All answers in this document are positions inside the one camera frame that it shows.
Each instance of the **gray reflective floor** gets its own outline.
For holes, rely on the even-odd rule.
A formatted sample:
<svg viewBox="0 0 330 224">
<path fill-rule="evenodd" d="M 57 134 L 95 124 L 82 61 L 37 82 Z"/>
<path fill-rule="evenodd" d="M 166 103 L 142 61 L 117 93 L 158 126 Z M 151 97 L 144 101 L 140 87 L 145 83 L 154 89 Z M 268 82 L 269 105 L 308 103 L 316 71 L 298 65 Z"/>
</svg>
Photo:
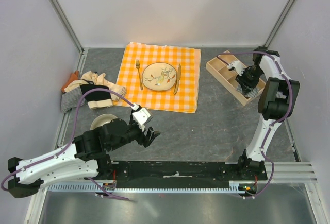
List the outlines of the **gray reflective floor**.
<svg viewBox="0 0 330 224">
<path fill-rule="evenodd" d="M 165 161 L 237 161 L 250 143 L 258 124 L 258 99 L 243 106 L 205 69 L 206 62 L 216 54 L 229 49 L 249 51 L 251 48 L 202 48 L 199 99 L 196 113 L 152 111 L 150 125 L 162 134 L 147 149 L 132 142 L 110 156 L 114 160 L 165 160 Z M 106 73 L 106 79 L 116 82 L 124 49 L 90 49 L 83 72 Z M 246 65 L 252 56 L 238 57 Z M 130 108 L 110 107 L 90 110 L 80 109 L 76 136 L 89 130 L 93 120 L 104 113 L 112 113 L 126 121 Z M 70 117 L 65 142 L 73 129 Z M 276 162 L 294 161 L 285 125 L 275 133 L 267 155 Z"/>
<path fill-rule="evenodd" d="M 121 194 L 48 192 L 39 224 L 313 224 L 303 185 L 270 185 L 255 200 L 226 194 Z"/>
</svg>

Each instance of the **white panel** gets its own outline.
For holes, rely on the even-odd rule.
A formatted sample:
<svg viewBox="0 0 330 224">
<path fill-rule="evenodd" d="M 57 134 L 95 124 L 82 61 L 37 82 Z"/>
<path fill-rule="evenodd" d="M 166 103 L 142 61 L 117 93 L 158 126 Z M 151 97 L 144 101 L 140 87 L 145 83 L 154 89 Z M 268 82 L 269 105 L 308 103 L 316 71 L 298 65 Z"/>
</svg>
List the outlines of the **white panel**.
<svg viewBox="0 0 330 224">
<path fill-rule="evenodd" d="M 0 1 L 0 52 L 2 180 L 9 158 L 33 158 L 53 147 L 60 88 L 79 54 L 49 0 Z M 0 222 L 23 223 L 30 199 L 3 191 L 0 199 Z"/>
<path fill-rule="evenodd" d="M 287 0 L 59 0 L 85 47 L 264 44 Z"/>
<path fill-rule="evenodd" d="M 297 0 L 271 45 L 301 89 L 290 121 L 302 159 L 311 161 L 330 209 L 330 5 Z"/>
</svg>

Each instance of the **gray striped cloth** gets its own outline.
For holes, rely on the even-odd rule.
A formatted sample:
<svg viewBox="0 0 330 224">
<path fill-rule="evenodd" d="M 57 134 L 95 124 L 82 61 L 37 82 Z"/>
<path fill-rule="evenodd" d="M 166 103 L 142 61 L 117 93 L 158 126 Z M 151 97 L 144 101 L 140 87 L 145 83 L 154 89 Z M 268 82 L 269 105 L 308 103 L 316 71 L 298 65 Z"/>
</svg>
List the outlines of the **gray striped cloth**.
<svg viewBox="0 0 330 224">
<path fill-rule="evenodd" d="M 63 113 L 68 112 L 71 108 L 73 107 L 77 107 L 78 102 L 80 100 L 80 98 L 83 96 L 82 92 L 81 92 L 81 88 L 77 87 L 74 90 L 65 93 L 62 95 L 62 101 L 61 101 L 61 111 Z M 85 98 L 82 100 L 81 105 L 83 106 L 85 105 L 87 102 L 85 100 Z"/>
</svg>

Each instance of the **gingham tablecloth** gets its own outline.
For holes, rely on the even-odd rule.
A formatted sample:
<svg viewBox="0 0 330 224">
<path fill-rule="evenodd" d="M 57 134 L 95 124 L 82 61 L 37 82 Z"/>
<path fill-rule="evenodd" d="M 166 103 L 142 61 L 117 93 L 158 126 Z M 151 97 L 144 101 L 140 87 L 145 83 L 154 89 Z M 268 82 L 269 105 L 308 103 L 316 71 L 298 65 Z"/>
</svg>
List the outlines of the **gingham tablecloth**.
<svg viewBox="0 0 330 224">
<path fill-rule="evenodd" d="M 196 56 L 200 62 L 200 50 L 197 49 L 130 42 L 125 49 L 117 84 L 127 87 L 127 99 L 143 107 L 175 112 L 195 112 L 198 91 L 195 84 L 198 84 L 200 68 L 199 64 L 195 65 Z M 140 61 L 141 76 L 144 69 L 152 63 L 168 63 L 176 70 L 181 64 L 181 80 L 177 94 L 173 94 L 174 86 L 161 92 L 152 91 L 145 86 L 143 90 L 140 90 L 138 70 L 135 68 L 136 59 Z M 124 101 L 119 101 L 115 105 L 128 106 Z"/>
</svg>

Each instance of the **golden fork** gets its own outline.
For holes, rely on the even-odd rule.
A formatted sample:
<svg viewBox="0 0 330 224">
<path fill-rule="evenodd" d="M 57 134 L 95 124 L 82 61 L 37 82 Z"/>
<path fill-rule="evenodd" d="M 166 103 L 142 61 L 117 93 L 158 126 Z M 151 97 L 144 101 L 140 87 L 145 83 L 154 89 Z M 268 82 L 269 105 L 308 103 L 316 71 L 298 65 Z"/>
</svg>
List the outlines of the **golden fork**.
<svg viewBox="0 0 330 224">
<path fill-rule="evenodd" d="M 140 61 L 139 61 L 139 59 L 135 60 L 135 68 L 139 72 L 140 89 L 143 90 L 143 85 L 142 85 L 141 76 L 140 76 Z"/>
</svg>

